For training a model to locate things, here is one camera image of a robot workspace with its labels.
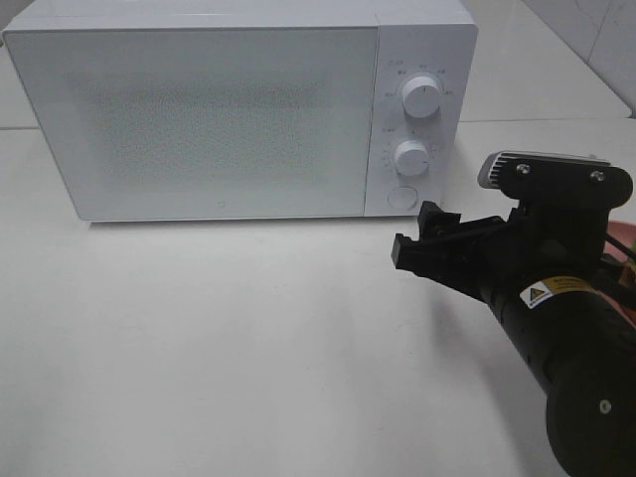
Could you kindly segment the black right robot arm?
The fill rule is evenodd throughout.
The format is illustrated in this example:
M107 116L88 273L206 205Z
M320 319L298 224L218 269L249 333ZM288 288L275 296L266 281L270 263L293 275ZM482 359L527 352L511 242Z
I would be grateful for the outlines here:
M463 221L421 205L396 268L484 303L547 397L551 449L571 476L635 472L635 329L615 309L608 214L520 204Z

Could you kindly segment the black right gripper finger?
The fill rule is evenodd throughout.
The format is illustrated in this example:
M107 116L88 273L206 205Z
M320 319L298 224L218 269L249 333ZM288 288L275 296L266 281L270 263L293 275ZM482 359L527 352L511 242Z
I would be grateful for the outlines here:
M465 277L461 259L465 233L441 233L413 239L396 234L391 259L396 269L433 281L460 281Z
M470 243L507 231L498 216L463 222L458 213L444 212L435 203L424 201L417 216L418 242Z

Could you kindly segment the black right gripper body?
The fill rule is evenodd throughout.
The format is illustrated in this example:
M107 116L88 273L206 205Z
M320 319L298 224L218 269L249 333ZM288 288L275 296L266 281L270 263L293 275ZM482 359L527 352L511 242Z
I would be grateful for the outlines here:
M592 293L608 288L603 262L611 208L600 201L572 205L522 200L507 219L458 217L462 235L454 246L455 289L487 304L511 294L529 304L552 295Z

